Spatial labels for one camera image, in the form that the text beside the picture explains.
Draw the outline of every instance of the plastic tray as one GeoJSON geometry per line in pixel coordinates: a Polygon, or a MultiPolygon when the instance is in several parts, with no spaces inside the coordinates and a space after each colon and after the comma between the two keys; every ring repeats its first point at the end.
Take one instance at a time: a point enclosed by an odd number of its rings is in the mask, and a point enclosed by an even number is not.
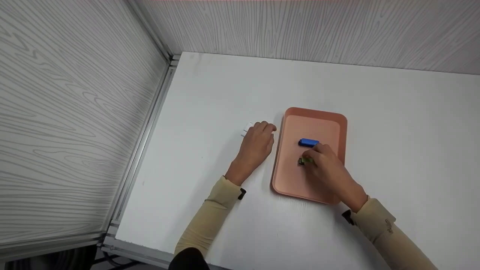
{"type": "Polygon", "coordinates": [[[283,117],[280,140],[272,176],[273,189],[283,195],[326,204],[340,202],[321,182],[312,179],[298,159],[307,147],[298,145],[302,138],[328,144],[345,164],[347,119],[342,114],[320,110],[289,108],[283,117]]]}

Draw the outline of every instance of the white tabletop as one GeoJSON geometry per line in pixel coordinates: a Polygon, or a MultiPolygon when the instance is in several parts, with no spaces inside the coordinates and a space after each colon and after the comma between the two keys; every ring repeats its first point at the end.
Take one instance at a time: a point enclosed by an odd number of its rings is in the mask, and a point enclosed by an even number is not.
{"type": "MultiPolygon", "coordinates": [[[[480,265],[480,76],[184,52],[116,238],[173,252],[246,123],[303,107],[348,119],[346,167],[440,269],[480,265]]],[[[275,148],[207,262],[383,269],[344,209],[276,194],[275,148]]]]}

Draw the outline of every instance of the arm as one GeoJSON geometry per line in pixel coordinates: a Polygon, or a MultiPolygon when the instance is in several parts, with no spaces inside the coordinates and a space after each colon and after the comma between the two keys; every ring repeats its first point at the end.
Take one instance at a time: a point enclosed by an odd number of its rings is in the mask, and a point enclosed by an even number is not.
{"type": "Polygon", "coordinates": [[[395,217],[377,199],[367,196],[328,145],[317,144],[303,155],[314,160],[306,163],[307,172],[315,175],[351,209],[354,224],[392,270],[437,269],[395,225],[395,217]]]}
{"type": "Polygon", "coordinates": [[[238,200],[241,184],[272,152],[273,124],[255,123],[245,135],[239,153],[225,176],[212,188],[210,195],[187,226],[175,247],[175,255],[189,247],[205,257],[210,245],[238,200]]]}

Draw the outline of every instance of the beige sleeve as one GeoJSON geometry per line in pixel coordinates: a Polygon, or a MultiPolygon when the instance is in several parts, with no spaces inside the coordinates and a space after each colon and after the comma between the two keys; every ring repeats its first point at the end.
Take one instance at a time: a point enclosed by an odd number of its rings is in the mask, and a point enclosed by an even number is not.
{"type": "Polygon", "coordinates": [[[368,199],[351,218],[392,270],[437,269],[425,254],[395,225],[395,217],[377,199],[368,199]]]}
{"type": "Polygon", "coordinates": [[[183,232],[174,254],[195,247],[205,257],[240,194],[240,187],[222,176],[183,232]]]}

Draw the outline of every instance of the blue usb drive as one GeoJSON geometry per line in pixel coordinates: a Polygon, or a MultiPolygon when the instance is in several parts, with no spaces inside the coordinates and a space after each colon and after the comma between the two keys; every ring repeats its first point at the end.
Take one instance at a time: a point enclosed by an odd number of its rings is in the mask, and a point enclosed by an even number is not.
{"type": "Polygon", "coordinates": [[[314,147],[318,143],[319,143],[319,141],[316,141],[316,140],[302,138],[299,141],[299,146],[314,147]]]}

